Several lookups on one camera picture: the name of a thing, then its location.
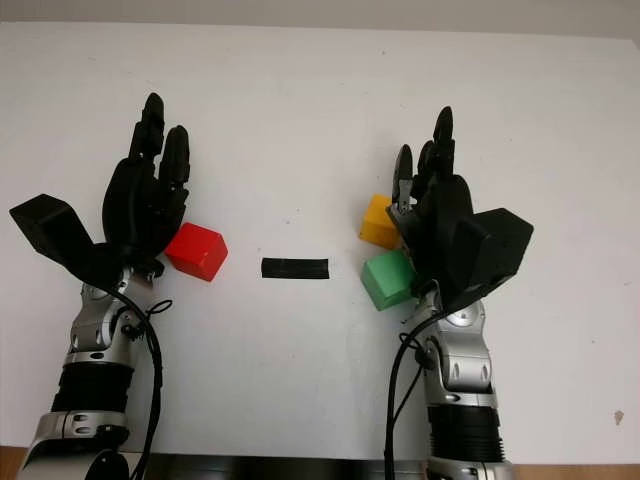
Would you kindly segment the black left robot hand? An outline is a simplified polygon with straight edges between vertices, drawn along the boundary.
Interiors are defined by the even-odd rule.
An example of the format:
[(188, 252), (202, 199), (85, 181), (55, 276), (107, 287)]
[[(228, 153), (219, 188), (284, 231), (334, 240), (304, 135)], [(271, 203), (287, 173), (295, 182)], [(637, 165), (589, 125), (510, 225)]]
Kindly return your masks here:
[(182, 224), (189, 191), (190, 149), (187, 130), (164, 131), (164, 102), (155, 92), (146, 99), (135, 124), (129, 153), (107, 187), (102, 225), (108, 244), (140, 276), (158, 278), (158, 259)]

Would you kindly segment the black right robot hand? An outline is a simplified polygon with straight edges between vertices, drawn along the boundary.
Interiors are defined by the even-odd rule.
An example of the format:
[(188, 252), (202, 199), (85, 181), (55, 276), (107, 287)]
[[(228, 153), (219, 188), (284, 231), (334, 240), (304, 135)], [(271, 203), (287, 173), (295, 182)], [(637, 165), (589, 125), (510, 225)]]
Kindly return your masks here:
[(409, 145), (400, 148), (387, 208), (415, 271), (411, 294), (436, 292), (440, 308), (449, 312), (463, 291), (450, 272), (453, 237), (459, 220), (472, 213), (469, 187), (454, 173), (454, 154), (453, 112), (446, 106), (417, 162)]

